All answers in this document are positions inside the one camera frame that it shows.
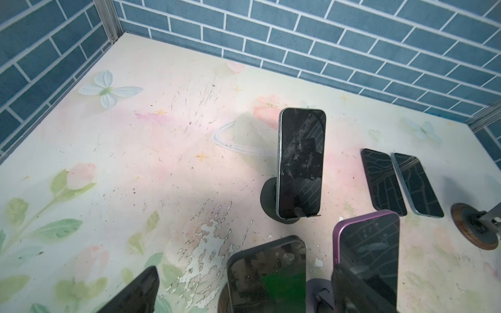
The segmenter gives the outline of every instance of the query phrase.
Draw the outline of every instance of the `green leaf painting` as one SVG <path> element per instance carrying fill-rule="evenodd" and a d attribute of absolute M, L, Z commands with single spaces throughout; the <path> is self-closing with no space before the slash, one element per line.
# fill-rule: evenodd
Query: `green leaf painting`
<path fill-rule="evenodd" d="M 30 313 L 51 313 L 44 305 L 39 303 L 32 304 Z"/>
<path fill-rule="evenodd" d="M 153 212 L 146 221 L 146 232 L 148 233 L 154 230 L 159 220 L 160 216 L 158 216 L 158 212 L 157 211 Z"/>
<path fill-rule="evenodd" d="M 162 266 L 163 277 L 162 284 L 165 288 L 168 288 L 170 285 L 174 284 L 178 277 L 183 276 L 183 272 L 180 269 L 173 265 L 164 264 Z"/>
<path fill-rule="evenodd" d="M 86 284 L 85 281 L 60 280 L 56 285 L 56 297 L 62 302 L 73 302 L 78 299 L 92 299 L 99 295 L 108 284 L 106 277 Z"/>
<path fill-rule="evenodd" d="M 42 247 L 40 246 L 25 246 L 18 250 L 16 253 L 9 255 L 6 259 L 6 262 L 2 265 L 19 267 L 35 255 L 39 254 L 40 251 L 42 251 Z"/>
<path fill-rule="evenodd" d="M 27 275 L 16 275 L 0 280 L 0 303 L 7 302 L 11 296 L 23 289 L 30 281 Z"/>
<path fill-rule="evenodd" d="M 122 278 L 124 279 L 124 283 L 130 284 L 130 282 L 134 280 L 134 274 L 132 273 L 132 271 L 129 268 L 124 267 L 120 273 L 122 274 Z"/>
<path fill-rule="evenodd" d="M 9 216 L 9 223 L 19 226 L 25 221 L 25 212 L 28 209 L 28 203 L 21 198 L 13 198 L 7 203 L 6 212 Z"/>
<path fill-rule="evenodd" d="M 87 190 L 91 189 L 94 187 L 96 183 L 90 183 L 87 186 L 72 190 L 72 189 L 64 189 L 57 197 L 54 198 L 54 202 L 64 202 L 64 201 L 69 201 L 73 198 L 75 198 L 78 195 L 81 195 L 82 193 L 86 192 Z"/>
<path fill-rule="evenodd" d="M 142 238 L 142 234 L 136 233 L 129 238 L 129 247 L 133 250 L 138 252 L 140 255 L 143 255 L 143 247 L 141 246 L 141 243 L 139 242 Z"/>
<path fill-rule="evenodd" d="M 155 253 L 146 261 L 146 264 L 144 264 L 144 268 L 147 268 L 149 266 L 159 265 L 160 262 L 162 261 L 162 257 L 163 257 L 163 252 Z"/>
<path fill-rule="evenodd" d="M 77 231 L 82 223 L 78 219 L 65 218 L 42 226 L 35 233 L 46 239 L 64 238 Z"/>
<path fill-rule="evenodd" d="M 155 313 L 172 313 L 170 304 L 165 298 L 157 296 L 155 299 Z"/>
<path fill-rule="evenodd" d="M 2 250 L 2 247 L 4 246 L 4 241 L 5 241 L 5 233 L 4 230 L 0 230 L 0 251 Z"/>
<path fill-rule="evenodd" d="M 66 187 L 66 178 L 68 177 L 68 171 L 66 169 L 62 170 L 59 174 L 54 177 L 51 183 L 51 191 L 53 194 L 60 192 L 64 187 Z"/>

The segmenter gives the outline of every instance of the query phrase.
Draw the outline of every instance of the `white flower painting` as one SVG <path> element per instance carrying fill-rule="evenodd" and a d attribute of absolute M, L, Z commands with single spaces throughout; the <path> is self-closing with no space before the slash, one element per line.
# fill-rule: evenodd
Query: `white flower painting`
<path fill-rule="evenodd" d="M 143 91 L 141 87 L 112 87 L 113 75 L 110 71 L 100 72 L 94 77 L 94 84 L 84 85 L 78 90 L 86 96 L 101 96 L 101 105 L 111 109 L 117 104 L 118 97 L 132 97 Z"/>

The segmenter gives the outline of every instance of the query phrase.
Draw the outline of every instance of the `black phone holder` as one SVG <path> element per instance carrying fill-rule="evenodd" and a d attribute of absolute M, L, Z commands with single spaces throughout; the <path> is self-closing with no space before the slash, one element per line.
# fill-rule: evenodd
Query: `black phone holder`
<path fill-rule="evenodd" d="M 261 189 L 261 207 L 267 216 L 271 217 L 277 222 L 283 224 L 293 224 L 299 220 L 299 218 L 294 219 L 283 219 L 277 215 L 277 178 L 272 177 L 268 179 L 263 188 Z"/>

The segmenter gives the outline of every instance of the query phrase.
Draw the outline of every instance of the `metal bracket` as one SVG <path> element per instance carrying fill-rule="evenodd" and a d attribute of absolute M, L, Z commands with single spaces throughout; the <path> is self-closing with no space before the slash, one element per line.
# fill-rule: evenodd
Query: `metal bracket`
<path fill-rule="evenodd" d="M 117 11 L 113 5 L 113 0 L 94 0 L 97 13 L 103 22 L 104 31 L 108 36 L 108 41 L 114 44 L 122 35 L 123 30 L 118 19 Z"/>

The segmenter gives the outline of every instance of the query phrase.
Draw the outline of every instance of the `cracked phone screen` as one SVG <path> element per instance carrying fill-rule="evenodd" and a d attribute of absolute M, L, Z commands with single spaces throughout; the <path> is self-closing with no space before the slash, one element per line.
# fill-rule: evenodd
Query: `cracked phone screen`
<path fill-rule="evenodd" d="M 286 108 L 281 113 L 277 213 L 315 216 L 320 211 L 326 115 L 322 110 Z"/>

